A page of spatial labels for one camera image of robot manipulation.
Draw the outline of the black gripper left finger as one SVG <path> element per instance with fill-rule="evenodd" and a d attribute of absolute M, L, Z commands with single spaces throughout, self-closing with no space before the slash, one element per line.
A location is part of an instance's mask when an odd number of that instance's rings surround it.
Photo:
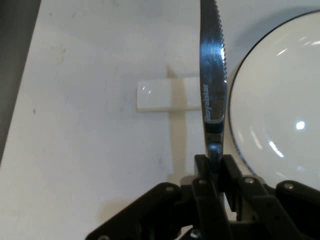
<path fill-rule="evenodd" d="M 195 156 L 198 174 L 190 183 L 163 182 L 143 194 L 88 234 L 88 240 L 174 240 L 192 226 L 200 240 L 231 240 L 222 193 L 233 158 L 226 154 L 211 165 Z"/>

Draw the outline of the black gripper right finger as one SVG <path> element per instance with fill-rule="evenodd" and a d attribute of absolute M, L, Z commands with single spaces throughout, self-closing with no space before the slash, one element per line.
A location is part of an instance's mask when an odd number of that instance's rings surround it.
<path fill-rule="evenodd" d="M 294 180 L 275 188 L 258 177 L 244 176 L 229 154 L 219 170 L 219 187 L 239 221 L 254 221 L 271 240 L 318 240 L 320 238 L 320 192 Z"/>

